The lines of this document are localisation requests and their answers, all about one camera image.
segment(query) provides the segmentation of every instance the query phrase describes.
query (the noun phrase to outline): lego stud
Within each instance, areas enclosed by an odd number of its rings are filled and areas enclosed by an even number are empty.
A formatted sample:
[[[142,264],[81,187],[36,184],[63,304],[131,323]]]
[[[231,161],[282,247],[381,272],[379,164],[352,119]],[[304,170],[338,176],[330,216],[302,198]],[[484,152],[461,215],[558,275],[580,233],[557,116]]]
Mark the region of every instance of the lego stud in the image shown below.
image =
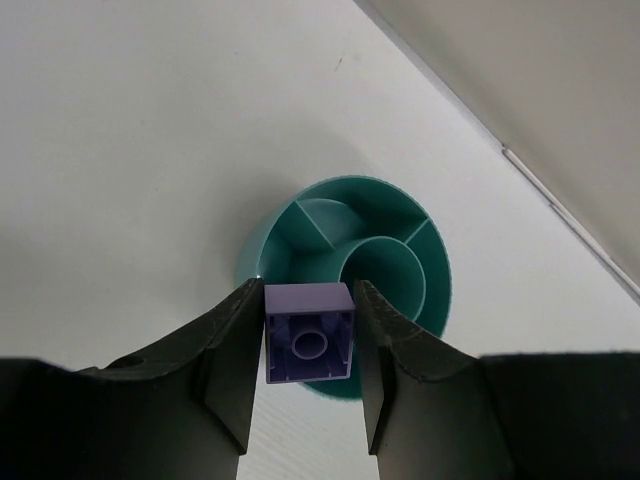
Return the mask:
[[[329,342],[319,315],[300,316],[290,326],[291,351],[300,360],[313,360],[327,351]]]

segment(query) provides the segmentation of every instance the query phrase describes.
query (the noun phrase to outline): teal container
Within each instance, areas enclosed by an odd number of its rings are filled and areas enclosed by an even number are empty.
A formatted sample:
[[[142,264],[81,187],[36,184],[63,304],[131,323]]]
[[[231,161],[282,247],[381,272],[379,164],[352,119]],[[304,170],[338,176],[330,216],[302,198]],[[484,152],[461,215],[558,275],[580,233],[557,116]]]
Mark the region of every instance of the teal container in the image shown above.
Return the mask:
[[[447,252],[427,213],[409,195],[370,177],[325,180],[300,192],[253,230],[238,258],[236,285],[370,280],[407,318],[441,336],[451,303]],[[317,392],[360,398],[351,377],[310,382]]]

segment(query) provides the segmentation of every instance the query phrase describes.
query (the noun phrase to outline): lego brick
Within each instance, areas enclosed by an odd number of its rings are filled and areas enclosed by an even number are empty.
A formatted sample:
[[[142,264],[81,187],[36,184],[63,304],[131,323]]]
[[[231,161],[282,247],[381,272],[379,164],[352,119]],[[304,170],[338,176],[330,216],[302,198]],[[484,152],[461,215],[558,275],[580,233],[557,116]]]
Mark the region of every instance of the lego brick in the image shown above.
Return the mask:
[[[344,283],[266,285],[267,383],[349,378],[354,312]]]

